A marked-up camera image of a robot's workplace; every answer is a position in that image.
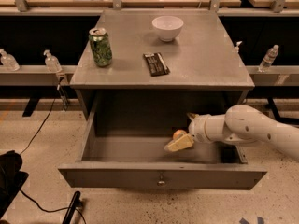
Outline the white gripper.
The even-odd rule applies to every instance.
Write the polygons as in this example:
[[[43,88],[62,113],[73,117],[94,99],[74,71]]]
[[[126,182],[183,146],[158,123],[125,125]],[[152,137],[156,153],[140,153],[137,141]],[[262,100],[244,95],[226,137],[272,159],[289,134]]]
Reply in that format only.
[[[192,147],[194,141],[198,143],[223,142],[231,135],[223,115],[198,115],[188,112],[187,117],[191,121],[189,125],[191,136],[186,133],[178,139],[173,139],[164,147],[165,151],[177,152]]]

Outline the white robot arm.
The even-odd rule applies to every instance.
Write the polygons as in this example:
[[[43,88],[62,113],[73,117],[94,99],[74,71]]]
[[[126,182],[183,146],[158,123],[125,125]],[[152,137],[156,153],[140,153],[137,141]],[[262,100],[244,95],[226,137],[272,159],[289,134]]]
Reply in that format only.
[[[250,147],[264,142],[286,156],[299,161],[299,129],[270,119],[248,105],[234,105],[222,115],[189,114],[188,131],[177,130],[165,151],[177,152],[194,143],[223,142],[232,146]]]

